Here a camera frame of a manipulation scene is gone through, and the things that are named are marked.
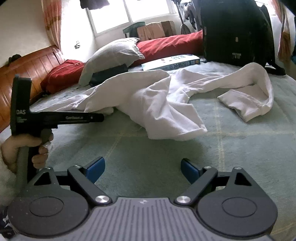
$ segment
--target black backpack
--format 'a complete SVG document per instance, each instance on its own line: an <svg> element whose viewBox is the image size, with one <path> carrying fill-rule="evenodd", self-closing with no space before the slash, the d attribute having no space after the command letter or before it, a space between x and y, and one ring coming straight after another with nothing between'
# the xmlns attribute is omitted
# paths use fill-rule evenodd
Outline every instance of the black backpack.
<svg viewBox="0 0 296 241"><path fill-rule="evenodd" d="M236 66L256 62L268 73L286 74L275 63L274 38L265 5L259 8L254 0L201 0L200 15L207 61Z"/></svg>

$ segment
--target hand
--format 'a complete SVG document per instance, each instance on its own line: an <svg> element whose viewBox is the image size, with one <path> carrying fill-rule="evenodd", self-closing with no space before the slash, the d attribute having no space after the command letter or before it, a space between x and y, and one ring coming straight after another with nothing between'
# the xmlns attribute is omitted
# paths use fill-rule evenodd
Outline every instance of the hand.
<svg viewBox="0 0 296 241"><path fill-rule="evenodd" d="M13 173L17 171L17 152L18 148L23 146L35 147L40 146L41 138L33 137L29 134L20 134L17 136L10 136L1 146L3 161L8 169ZM36 169L45 167L45 162L48 158L48 149L44 146L39 147L39 154L32 157L33 165Z"/></svg>

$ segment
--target pillow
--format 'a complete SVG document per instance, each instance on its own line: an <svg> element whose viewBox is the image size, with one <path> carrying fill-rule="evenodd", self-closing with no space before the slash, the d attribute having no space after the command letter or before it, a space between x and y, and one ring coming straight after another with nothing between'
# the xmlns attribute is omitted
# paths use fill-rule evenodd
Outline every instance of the pillow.
<svg viewBox="0 0 296 241"><path fill-rule="evenodd" d="M88 85L93 73L123 64L129 67L134 61L144 59L136 46L139 40L139 38L118 39L100 48L85 63L79 84Z"/></svg>
<svg viewBox="0 0 296 241"><path fill-rule="evenodd" d="M186 35L174 35L166 38L139 42L137 47L145 59L135 61L131 66L138 66L156 59L180 54L203 54L202 30Z"/></svg>
<svg viewBox="0 0 296 241"><path fill-rule="evenodd" d="M50 94L64 90L78 83L83 67L83 62L68 59L54 67L40 83L40 86L43 91Z"/></svg>

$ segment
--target red pillow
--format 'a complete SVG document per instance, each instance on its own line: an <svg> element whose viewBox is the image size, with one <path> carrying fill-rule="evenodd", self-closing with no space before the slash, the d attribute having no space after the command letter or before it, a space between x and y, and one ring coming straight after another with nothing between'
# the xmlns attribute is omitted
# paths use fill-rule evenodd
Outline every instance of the red pillow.
<svg viewBox="0 0 296 241"><path fill-rule="evenodd" d="M84 67L78 60L66 60L61 65L54 67L40 83L43 91L54 94L77 84Z"/></svg>
<svg viewBox="0 0 296 241"><path fill-rule="evenodd" d="M139 59L131 65L138 66L149 61L180 54L203 54L202 30L186 35L174 35L137 43L145 59Z"/></svg>

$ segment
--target bed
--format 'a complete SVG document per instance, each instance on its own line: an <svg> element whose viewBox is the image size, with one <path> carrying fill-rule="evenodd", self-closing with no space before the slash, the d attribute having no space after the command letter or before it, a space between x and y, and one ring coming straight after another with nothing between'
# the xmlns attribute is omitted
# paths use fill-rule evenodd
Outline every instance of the bed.
<svg viewBox="0 0 296 241"><path fill-rule="evenodd" d="M11 71L6 70L3 74L0 69L0 123L3 129L9 122L13 75L19 72L21 76L35 78L31 94L32 102L35 102L41 93L38 83L52 66L63 60L60 52L50 47L17 60L14 63L17 67L12 65ZM199 73L232 73L239 69L213 62L186 68ZM151 140L144 128L115 110L102 123L64 125L53 130L54 148L48 165L61 171L103 156L106 171L96 185L113 199L117 196L176 197L189 186L180 172L180 161L184 157L201 167L210 165L219 171L241 166L278 207L279 216L272 237L292 240L296 236L296 82L289 76L270 75L270 79L274 89L273 107L248 123L217 101L216 97L226 89L196 94L190 99L208 129L206 135L190 141ZM31 109L43 109L87 88L72 86L38 100ZM9 135L9 128L6 128L0 139Z"/></svg>

